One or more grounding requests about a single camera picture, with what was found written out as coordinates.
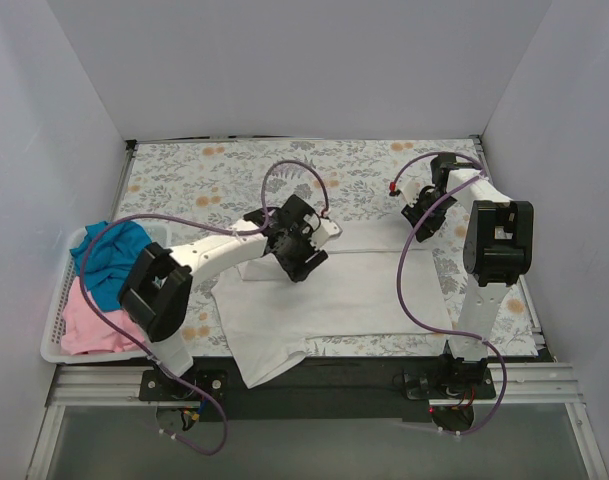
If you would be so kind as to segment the white t shirt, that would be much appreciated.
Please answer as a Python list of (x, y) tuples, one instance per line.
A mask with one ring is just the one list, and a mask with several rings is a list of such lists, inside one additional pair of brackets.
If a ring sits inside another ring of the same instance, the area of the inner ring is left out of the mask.
[(249, 388), (300, 363), (318, 337), (411, 334), (427, 341), (420, 356), (437, 356), (451, 327), (431, 251), (412, 243), (402, 218), (346, 221), (326, 244), (328, 259), (294, 283), (267, 256), (224, 271), (212, 289), (229, 350)]

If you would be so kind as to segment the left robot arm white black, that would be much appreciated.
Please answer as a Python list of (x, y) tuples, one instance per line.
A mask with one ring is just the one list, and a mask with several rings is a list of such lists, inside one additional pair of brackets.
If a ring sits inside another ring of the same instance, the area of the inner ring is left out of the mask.
[(222, 370), (200, 370), (181, 334), (191, 289), (248, 261), (272, 256), (294, 283), (328, 257), (324, 246), (341, 227), (297, 195), (280, 207), (245, 214), (229, 234), (213, 234), (171, 248), (153, 242), (139, 254), (118, 302), (142, 331), (157, 364), (143, 380), (143, 400), (193, 400), (204, 390), (220, 398)]

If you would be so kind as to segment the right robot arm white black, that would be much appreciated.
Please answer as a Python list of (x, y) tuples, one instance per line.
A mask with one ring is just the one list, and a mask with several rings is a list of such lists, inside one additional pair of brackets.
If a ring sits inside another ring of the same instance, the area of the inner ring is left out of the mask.
[(424, 157), (431, 184), (417, 190), (393, 181), (389, 193), (405, 200), (402, 214), (412, 226), (408, 239), (419, 243), (438, 232), (450, 207), (460, 204), (467, 210), (463, 265), (468, 280), (457, 327), (446, 332), (443, 353), (427, 372), (407, 376), (404, 383), (413, 398), (437, 392), (455, 398), (491, 382), (490, 334), (506, 295), (530, 269), (534, 208), (500, 193), (482, 164), (468, 155), (441, 151)]

